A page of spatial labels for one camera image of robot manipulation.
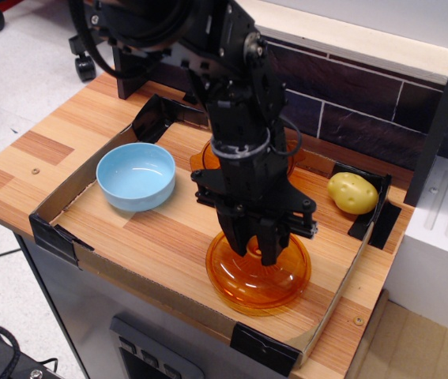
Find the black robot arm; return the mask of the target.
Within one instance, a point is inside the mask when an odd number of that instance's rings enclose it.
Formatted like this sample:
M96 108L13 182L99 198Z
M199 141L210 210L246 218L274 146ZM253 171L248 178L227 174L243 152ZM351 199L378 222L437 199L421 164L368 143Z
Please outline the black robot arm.
M96 1L92 23L83 2L69 7L87 52L113 77L144 77L160 63L186 71L220 163L191 178L237 254L256 238L262 264L274 265L291 234L315 234L316 205L288 180L285 86L237 2Z

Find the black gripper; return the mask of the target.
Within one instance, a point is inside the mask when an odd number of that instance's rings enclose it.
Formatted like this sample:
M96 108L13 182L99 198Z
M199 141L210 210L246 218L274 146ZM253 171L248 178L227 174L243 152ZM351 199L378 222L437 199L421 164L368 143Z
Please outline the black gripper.
M290 233L313 238L315 201L288 177L289 159L268 152L220 162L210 148L190 157L198 202L214 207L224 236L239 256L257 237L262 265L275 265Z

